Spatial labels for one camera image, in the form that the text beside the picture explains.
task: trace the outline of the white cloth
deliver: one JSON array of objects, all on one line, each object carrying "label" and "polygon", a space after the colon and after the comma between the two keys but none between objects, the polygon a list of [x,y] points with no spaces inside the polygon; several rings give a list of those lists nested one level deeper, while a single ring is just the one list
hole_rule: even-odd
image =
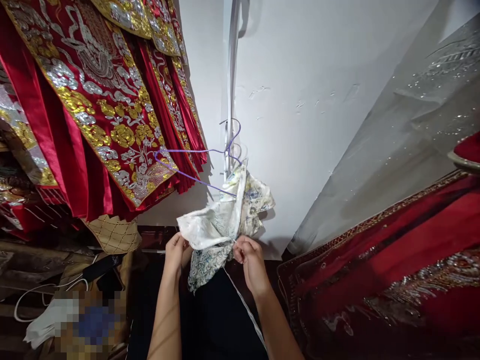
[{"label": "white cloth", "polygon": [[240,234],[252,237],[263,226],[258,214],[275,206],[270,188],[247,171],[247,159],[233,170],[220,200],[177,219],[182,236],[194,249],[188,287],[206,284],[228,260]]},{"label": "white cloth", "polygon": [[78,321],[79,300],[54,298],[43,314],[32,321],[26,328],[24,342],[30,343],[32,349],[38,348],[45,340],[55,336],[62,328],[62,323]]}]

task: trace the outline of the hand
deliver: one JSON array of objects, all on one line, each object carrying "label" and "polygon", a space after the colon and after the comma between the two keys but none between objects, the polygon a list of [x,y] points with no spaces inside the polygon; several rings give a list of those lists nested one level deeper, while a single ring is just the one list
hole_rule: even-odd
[{"label": "hand", "polygon": [[163,276],[169,279],[180,279],[182,268],[190,261],[193,249],[188,241],[177,232],[165,245],[165,266]]},{"label": "hand", "polygon": [[256,241],[241,235],[233,245],[233,256],[243,264],[246,285],[255,299],[272,290],[265,269],[262,247]]}]

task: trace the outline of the white cable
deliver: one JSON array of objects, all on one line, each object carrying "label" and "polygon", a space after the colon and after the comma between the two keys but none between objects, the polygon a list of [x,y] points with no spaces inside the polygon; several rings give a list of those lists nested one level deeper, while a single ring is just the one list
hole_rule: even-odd
[{"label": "white cable", "polygon": [[37,290],[37,289],[40,289],[40,288],[43,288],[43,287],[46,287],[46,286],[56,286],[55,284],[44,284],[44,285],[40,285],[40,286],[37,286],[37,287],[34,287],[34,288],[31,288],[30,290],[27,290],[25,291],[22,296],[20,296],[20,298],[18,299],[18,301],[16,302],[15,304],[15,309],[13,310],[13,317],[15,318],[15,320],[17,320],[19,323],[31,323],[33,320],[35,319],[21,319],[19,318],[19,315],[18,315],[18,311],[19,311],[19,304],[20,304],[20,300],[22,300],[22,298],[27,295],[29,292],[33,291],[33,290]]},{"label": "white cable", "polygon": [[[91,262],[92,264],[97,261],[97,258],[99,257],[100,254],[97,254],[95,255],[95,257],[93,258],[93,261]],[[32,321],[36,320],[38,317],[36,318],[33,318],[33,319],[21,319],[19,318],[19,315],[18,315],[18,311],[19,311],[19,304],[20,304],[20,300],[22,300],[22,298],[28,294],[29,292],[33,291],[33,290],[37,290],[37,289],[40,289],[40,288],[43,288],[45,286],[53,286],[54,288],[63,288],[63,287],[66,287],[68,285],[70,285],[70,287],[68,287],[65,291],[68,291],[70,290],[71,288],[73,288],[75,285],[77,285],[79,282],[83,281],[85,282],[85,285],[86,285],[86,290],[85,291],[88,291],[89,290],[89,282],[84,279],[84,278],[81,278],[83,275],[83,273],[81,273],[80,275],[78,275],[76,278],[74,278],[72,281],[66,283],[66,284],[63,284],[63,285],[55,285],[54,283],[50,283],[50,284],[43,284],[43,285],[40,285],[40,286],[37,286],[37,287],[34,287],[34,288],[31,288],[30,290],[27,290],[25,291],[22,296],[20,296],[18,298],[18,301],[16,302],[15,304],[15,309],[13,309],[13,317],[15,318],[15,320],[17,320],[19,323],[31,323]],[[41,301],[43,303],[44,306],[48,306],[50,305],[49,304],[46,304],[45,303],[45,298],[44,298],[44,293],[42,292],[41,293]]]},{"label": "white cable", "polygon": [[87,279],[81,278],[81,279],[78,279],[76,282],[74,282],[72,285],[70,285],[70,287],[68,287],[65,291],[70,290],[70,289],[73,288],[75,285],[77,285],[79,282],[85,282],[85,285],[86,285],[85,291],[88,291],[88,290],[89,290],[89,282],[87,281]]}]

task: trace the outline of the floral fabric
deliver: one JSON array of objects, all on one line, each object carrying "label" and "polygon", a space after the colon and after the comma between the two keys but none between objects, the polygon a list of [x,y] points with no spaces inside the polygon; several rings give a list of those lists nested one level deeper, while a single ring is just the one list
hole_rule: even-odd
[{"label": "floral fabric", "polygon": [[180,232],[196,248],[188,277],[191,292],[233,258],[240,234],[252,237],[260,230],[263,225],[258,214],[275,206],[270,188],[247,171],[247,160],[233,171],[223,188],[237,197],[222,193],[220,201],[177,219]]}]

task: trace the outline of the purple wire hanger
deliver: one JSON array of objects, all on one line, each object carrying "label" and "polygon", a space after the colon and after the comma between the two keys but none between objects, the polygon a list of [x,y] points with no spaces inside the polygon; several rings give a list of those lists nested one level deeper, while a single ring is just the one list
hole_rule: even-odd
[{"label": "purple wire hanger", "polygon": [[[172,149],[172,150],[168,150],[168,149],[164,149],[163,151],[169,152],[169,153],[208,153],[208,152],[211,152],[211,151],[216,152],[216,153],[220,153],[220,154],[228,153],[228,156],[229,156],[230,158],[237,160],[237,161],[240,163],[240,165],[242,165],[242,162],[241,162],[237,157],[235,157],[235,156],[233,156],[233,155],[230,154],[232,144],[234,143],[235,138],[240,134],[240,130],[242,129],[242,125],[240,124],[240,121],[238,121],[236,118],[233,118],[233,117],[232,117],[232,120],[235,120],[235,121],[238,123],[238,131],[237,131],[236,134],[231,138],[230,142],[228,143],[228,146],[225,148],[224,151],[220,151],[220,150],[217,150],[217,149],[208,149],[208,150],[173,150],[173,149]],[[170,170],[172,170],[172,171],[174,171],[174,172],[177,172],[177,173],[179,173],[179,174],[182,174],[183,176],[186,176],[186,177],[189,178],[189,179],[195,180],[196,182],[199,182],[200,184],[207,185],[208,187],[214,188],[214,189],[216,189],[216,190],[218,190],[218,191],[220,191],[220,192],[222,192],[222,193],[225,193],[225,194],[228,194],[228,195],[230,195],[230,196],[233,196],[234,198],[237,197],[237,195],[232,194],[231,192],[222,190],[222,189],[220,189],[220,188],[218,188],[218,187],[216,187],[216,186],[213,186],[213,185],[211,185],[211,184],[209,184],[209,183],[206,183],[206,182],[204,182],[204,181],[201,181],[201,180],[197,179],[196,177],[193,177],[193,176],[190,176],[190,175],[184,173],[183,171],[175,170],[175,169],[174,169],[173,167],[171,167],[169,164],[163,163],[163,162],[161,162],[161,161],[157,158],[157,156],[158,156],[159,153],[161,154],[162,151],[160,151],[160,150],[155,151],[154,156],[155,156],[155,160],[156,160],[160,165],[163,165],[163,166],[169,168]]]}]

